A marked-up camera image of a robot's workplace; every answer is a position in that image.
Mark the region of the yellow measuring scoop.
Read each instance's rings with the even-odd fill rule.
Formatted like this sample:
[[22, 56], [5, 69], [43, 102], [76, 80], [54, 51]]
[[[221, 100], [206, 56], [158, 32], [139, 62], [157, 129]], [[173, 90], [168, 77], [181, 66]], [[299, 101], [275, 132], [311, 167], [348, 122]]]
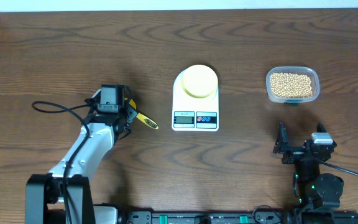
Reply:
[[144, 123], [145, 125], [147, 125], [148, 127], [152, 128], [152, 129], [158, 129], [159, 126], [158, 124], [151, 119], [150, 117], [146, 116], [145, 114], [143, 114], [141, 111], [139, 111], [136, 107], [136, 103], [134, 102], [134, 100], [129, 100], [128, 98], [124, 98], [126, 103], [129, 103], [129, 105], [134, 109], [135, 111], [135, 118], [137, 118], [139, 121], [141, 121], [142, 123]]

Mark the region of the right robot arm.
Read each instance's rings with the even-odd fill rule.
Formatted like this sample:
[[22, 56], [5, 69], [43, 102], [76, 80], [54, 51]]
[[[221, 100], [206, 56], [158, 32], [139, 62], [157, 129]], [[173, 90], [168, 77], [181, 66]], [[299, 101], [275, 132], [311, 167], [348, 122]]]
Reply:
[[321, 173], [319, 166], [331, 158], [337, 146], [319, 123], [302, 146], [291, 146], [286, 128], [278, 125], [273, 153], [282, 155], [282, 164], [294, 165], [293, 191], [300, 204], [283, 213], [284, 223], [334, 223], [333, 210], [340, 207], [344, 181], [333, 174]]

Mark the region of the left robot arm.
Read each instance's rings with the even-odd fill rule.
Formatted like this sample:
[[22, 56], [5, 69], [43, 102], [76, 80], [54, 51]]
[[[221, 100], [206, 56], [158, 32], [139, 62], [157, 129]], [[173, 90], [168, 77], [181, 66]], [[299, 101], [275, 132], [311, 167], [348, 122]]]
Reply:
[[131, 96], [98, 90], [65, 157], [46, 174], [33, 174], [25, 187], [26, 223], [124, 223], [116, 206], [95, 204], [90, 182], [103, 157], [130, 134], [138, 112]]

